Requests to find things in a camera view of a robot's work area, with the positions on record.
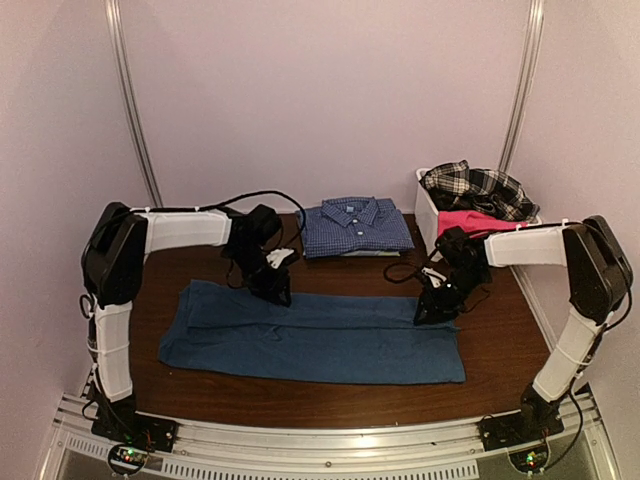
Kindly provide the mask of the dark blue polo shirt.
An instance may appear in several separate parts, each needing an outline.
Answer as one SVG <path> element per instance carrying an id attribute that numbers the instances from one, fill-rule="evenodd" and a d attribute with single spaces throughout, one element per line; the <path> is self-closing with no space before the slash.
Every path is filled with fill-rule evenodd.
<path id="1" fill-rule="evenodd" d="M 463 383 L 457 328 L 416 326 L 411 297 L 295 293 L 289 307 L 194 280 L 158 359 L 174 368 L 351 385 Z"/>

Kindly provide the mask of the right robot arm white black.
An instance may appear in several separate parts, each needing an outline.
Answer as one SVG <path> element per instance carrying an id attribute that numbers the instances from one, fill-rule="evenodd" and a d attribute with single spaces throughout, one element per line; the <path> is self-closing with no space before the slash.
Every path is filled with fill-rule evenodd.
<path id="1" fill-rule="evenodd" d="M 435 242 L 435 253 L 450 267 L 440 275 L 429 267 L 417 272 L 422 282 L 414 322 L 438 325 L 456 319 L 468 297 L 492 280 L 497 268 L 540 273 L 530 301 L 551 294 L 546 305 L 566 320 L 556 324 L 557 338 L 544 366 L 534 378 L 534 399 L 551 404 L 564 397 L 590 363 L 603 335 L 619 319 L 615 312 L 632 305 L 632 267 L 612 228 L 601 215 L 582 221 L 562 221 L 516 227 L 509 231 L 460 227 L 446 230 Z"/>

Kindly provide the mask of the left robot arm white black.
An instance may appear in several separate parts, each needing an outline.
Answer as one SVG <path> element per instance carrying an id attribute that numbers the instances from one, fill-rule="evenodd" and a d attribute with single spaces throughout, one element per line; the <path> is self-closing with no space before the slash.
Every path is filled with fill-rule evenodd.
<path id="1" fill-rule="evenodd" d="M 279 215 L 263 204 L 241 213 L 226 206 L 132 208 L 109 203 L 81 257 L 84 287 L 94 306 L 89 350 L 102 395 L 117 402 L 133 394 L 129 320 L 151 254 L 219 247 L 240 269 L 242 284 L 252 295 L 289 306 L 289 267 L 300 255 L 290 247 L 265 248 L 281 227 Z"/>

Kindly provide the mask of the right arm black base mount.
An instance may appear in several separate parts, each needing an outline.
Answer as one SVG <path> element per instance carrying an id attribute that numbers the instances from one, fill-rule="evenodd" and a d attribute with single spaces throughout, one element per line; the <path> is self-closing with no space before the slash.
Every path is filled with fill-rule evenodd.
<path id="1" fill-rule="evenodd" d="M 485 415 L 476 426 L 485 452 L 505 450 L 511 466 L 528 476 L 544 471 L 551 457 L 550 437 L 564 432 L 557 415 L 539 423 L 522 411 Z"/>

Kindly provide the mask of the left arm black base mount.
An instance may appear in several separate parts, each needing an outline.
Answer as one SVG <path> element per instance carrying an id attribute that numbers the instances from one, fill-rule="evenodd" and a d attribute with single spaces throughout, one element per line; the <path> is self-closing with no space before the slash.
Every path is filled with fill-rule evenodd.
<path id="1" fill-rule="evenodd" d="M 115 442 L 106 454 L 112 472 L 125 477 L 139 473 L 154 453 L 171 453 L 178 429 L 173 420 L 148 415 L 134 415 L 134 425 L 127 430 L 118 420 L 99 414 L 91 432 Z"/>

